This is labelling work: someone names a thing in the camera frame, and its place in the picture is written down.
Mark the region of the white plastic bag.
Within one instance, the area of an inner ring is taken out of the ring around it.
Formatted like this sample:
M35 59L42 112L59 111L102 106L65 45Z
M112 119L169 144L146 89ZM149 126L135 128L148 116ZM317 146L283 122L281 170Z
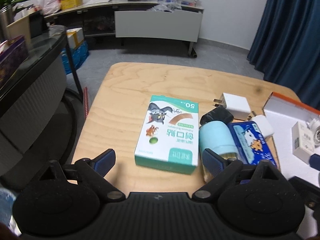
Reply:
M61 0L38 0L44 15L51 15L61 10Z

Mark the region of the teal bandage box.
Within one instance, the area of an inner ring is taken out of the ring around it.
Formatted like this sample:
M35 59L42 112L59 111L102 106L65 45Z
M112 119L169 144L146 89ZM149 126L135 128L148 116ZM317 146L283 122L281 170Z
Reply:
M135 148L139 166L192 174L199 162L199 104L151 97Z

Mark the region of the toothpick jar blue lid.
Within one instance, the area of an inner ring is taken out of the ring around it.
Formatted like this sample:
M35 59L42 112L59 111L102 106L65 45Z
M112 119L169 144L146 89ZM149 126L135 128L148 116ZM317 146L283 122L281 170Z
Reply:
M203 167L203 178L206 183L213 179L218 170L214 168L214 172L212 173L205 167L206 157L203 156L205 149L210 149L223 159L239 159L239 151L232 134L227 125L221 121L211 121L201 125L199 129L199 149Z

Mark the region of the white rounded usb charger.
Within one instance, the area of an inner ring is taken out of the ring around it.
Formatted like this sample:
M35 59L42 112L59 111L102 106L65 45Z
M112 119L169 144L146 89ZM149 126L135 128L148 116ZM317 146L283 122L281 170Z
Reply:
M267 120L264 115L250 115L248 117L249 121L253 121L257 124L260 129L261 135L267 141L274 134L274 129L272 128L270 122Z

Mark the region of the yellow cardboard box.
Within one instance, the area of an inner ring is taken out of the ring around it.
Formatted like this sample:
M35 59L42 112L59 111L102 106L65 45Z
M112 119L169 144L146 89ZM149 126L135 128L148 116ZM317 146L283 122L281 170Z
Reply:
M68 10L83 5L83 0L61 0L61 10Z

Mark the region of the white foam box with tape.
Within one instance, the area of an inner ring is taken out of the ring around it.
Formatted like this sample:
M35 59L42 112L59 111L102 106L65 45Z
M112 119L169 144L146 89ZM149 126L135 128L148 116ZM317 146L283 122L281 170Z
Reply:
M67 29L69 47L72 50L79 48L84 42L84 32L82 28Z

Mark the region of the white tv cabinet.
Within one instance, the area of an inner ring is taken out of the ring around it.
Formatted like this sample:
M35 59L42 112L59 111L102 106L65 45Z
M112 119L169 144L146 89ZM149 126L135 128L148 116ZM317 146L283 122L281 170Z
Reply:
M157 1L115 0L86 4L46 16L52 24L81 27L86 38L158 38L187 43L188 55L196 58L204 9L185 4Z

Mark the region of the small white paper box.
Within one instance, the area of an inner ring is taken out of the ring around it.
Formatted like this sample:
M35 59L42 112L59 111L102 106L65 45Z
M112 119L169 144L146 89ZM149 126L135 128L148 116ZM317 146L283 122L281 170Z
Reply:
M303 122L296 122L291 129L293 155L306 164L315 153L315 144L310 129Z

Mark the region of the purple decorated tin box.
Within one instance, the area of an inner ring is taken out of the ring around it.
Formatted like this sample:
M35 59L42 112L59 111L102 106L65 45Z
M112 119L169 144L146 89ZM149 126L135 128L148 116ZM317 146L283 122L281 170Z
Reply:
M7 46L7 49L1 52L1 87L7 83L20 64L29 56L23 35L5 41L3 44Z

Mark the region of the blue tin box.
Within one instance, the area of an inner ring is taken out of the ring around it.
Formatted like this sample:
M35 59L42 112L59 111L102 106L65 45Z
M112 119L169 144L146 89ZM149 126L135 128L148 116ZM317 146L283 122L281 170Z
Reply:
M239 152L239 158L246 164L258 165L261 160L270 161L277 167L265 138L253 121L233 122L227 125Z

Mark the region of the blue plastic bag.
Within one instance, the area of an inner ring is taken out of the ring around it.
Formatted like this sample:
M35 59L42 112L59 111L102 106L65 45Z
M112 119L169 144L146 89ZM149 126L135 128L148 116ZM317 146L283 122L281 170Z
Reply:
M77 49L71 49L71 54L72 54L72 59L73 59L75 69L78 70L89 56L87 42L84 41L80 45L80 47L78 47ZM68 56L66 53L66 49L63 49L61 51L61 59L62 59L63 66L65 69L65 74L66 75L71 74L72 70L70 68L70 63L69 63L69 59L68 59Z

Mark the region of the steel thermos bottle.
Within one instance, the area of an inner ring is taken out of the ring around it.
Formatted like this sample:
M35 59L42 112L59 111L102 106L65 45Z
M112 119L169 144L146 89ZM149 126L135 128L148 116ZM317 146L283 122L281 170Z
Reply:
M12 6L6 5L0 10L0 39L4 42L9 39L7 26L14 22Z

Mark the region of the white plug-in vaporizer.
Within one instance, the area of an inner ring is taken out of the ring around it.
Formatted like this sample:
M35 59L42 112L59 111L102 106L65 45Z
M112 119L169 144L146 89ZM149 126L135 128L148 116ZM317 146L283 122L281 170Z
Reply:
M306 121L308 129L312 133L312 139L316 147L320 146L320 117L309 118Z

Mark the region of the black usb charger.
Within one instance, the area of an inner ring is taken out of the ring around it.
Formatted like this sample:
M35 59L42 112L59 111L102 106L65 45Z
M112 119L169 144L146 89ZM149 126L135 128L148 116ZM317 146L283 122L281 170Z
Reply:
M231 123L234 120L234 116L223 106L218 105L210 112L203 115L200 119L200 125L205 125L211 121L221 121L224 124Z

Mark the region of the white square charger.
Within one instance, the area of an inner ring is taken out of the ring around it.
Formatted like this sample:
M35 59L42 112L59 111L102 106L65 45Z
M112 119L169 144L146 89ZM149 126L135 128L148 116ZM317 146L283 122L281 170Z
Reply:
M222 93L219 99L214 99L213 101L215 102L215 106L221 105L229 111L234 119L247 120L251 113L249 103L243 96Z

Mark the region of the dark blue curtain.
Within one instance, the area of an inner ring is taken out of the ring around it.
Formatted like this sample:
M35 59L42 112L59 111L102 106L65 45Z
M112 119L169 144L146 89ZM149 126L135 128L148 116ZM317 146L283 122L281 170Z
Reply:
M267 0L247 59L264 80L319 109L319 0Z

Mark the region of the beige paper cup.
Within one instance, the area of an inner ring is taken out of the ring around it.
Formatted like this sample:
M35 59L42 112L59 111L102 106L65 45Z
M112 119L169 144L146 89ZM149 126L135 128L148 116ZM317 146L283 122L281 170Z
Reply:
M29 16L24 16L8 25L7 32L10 39L16 38L21 35L24 36L27 47L31 46Z

